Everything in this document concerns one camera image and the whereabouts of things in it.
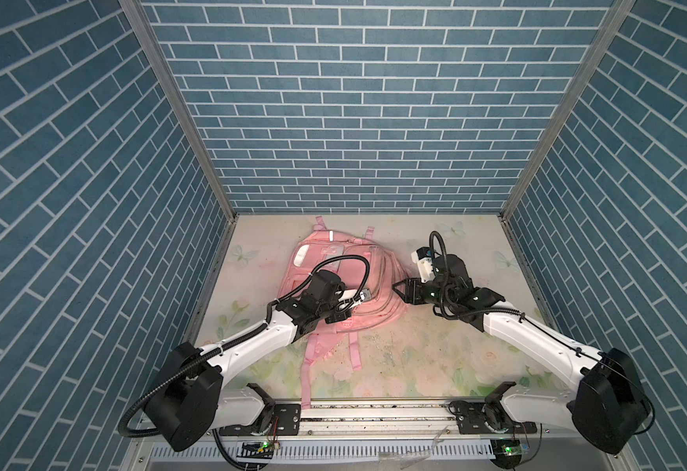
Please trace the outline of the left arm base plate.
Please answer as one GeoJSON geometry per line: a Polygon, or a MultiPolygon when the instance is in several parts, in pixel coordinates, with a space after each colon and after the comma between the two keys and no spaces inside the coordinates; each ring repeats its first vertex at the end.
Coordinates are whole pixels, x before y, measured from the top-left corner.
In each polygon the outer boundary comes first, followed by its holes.
{"type": "Polygon", "coordinates": [[[266,405],[249,425],[229,425],[220,428],[219,433],[221,436],[227,437],[297,436],[301,412],[299,403],[266,405]]]}

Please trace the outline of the pink student backpack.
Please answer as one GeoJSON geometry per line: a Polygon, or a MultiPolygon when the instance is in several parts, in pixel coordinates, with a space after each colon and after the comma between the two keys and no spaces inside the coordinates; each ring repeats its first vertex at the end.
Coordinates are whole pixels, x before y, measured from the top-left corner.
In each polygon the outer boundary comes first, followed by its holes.
{"type": "Polygon", "coordinates": [[[407,277],[395,254],[377,245],[374,229],[367,229],[365,235],[349,235],[329,229],[322,217],[316,218],[311,235],[298,243],[290,257],[288,267],[279,288],[279,300],[285,296],[296,296],[304,290],[306,280],[321,270],[333,272],[345,284],[345,290],[370,288],[372,299],[357,306],[351,303],[349,319],[326,324],[320,321],[309,334],[301,366],[301,407],[311,406],[312,366],[329,356],[344,339],[348,341],[350,369],[362,368],[359,333],[386,325],[407,310],[406,304],[392,290],[392,285],[407,277]]]}

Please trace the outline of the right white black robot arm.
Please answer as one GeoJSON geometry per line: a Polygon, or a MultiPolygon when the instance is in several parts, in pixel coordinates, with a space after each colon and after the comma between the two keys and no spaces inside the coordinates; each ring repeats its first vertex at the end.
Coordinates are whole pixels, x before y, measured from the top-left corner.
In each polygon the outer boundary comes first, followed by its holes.
{"type": "Polygon", "coordinates": [[[553,394],[516,381],[501,383],[486,396],[482,409],[490,429],[507,432],[526,423],[565,428],[609,455],[651,429],[656,409],[627,353],[589,347],[539,323],[494,290],[475,286],[454,254],[421,247],[412,260],[418,277],[394,284],[404,302],[430,304],[437,317],[509,343],[567,388],[553,394]]]}

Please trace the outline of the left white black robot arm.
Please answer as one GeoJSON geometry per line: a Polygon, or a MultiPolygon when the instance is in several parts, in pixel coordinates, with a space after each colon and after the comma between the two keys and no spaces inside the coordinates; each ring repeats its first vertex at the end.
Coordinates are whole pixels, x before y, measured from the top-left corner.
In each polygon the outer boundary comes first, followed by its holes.
{"type": "Polygon", "coordinates": [[[271,301],[265,320],[255,327],[208,347],[176,347],[140,408],[154,433],[174,451],[184,451],[213,429],[267,432],[275,422],[276,400],[255,384],[229,392],[224,386],[266,355],[311,334],[320,322],[346,319],[365,285],[347,296],[339,276],[320,270],[271,301]]]}

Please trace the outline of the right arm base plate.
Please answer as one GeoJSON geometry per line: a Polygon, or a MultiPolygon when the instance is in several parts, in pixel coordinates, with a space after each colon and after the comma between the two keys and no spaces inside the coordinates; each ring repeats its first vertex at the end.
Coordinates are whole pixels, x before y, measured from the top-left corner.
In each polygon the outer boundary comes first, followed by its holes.
{"type": "Polygon", "coordinates": [[[534,422],[516,422],[498,403],[453,400],[447,410],[455,418],[461,435],[533,435],[538,426],[534,422]]]}

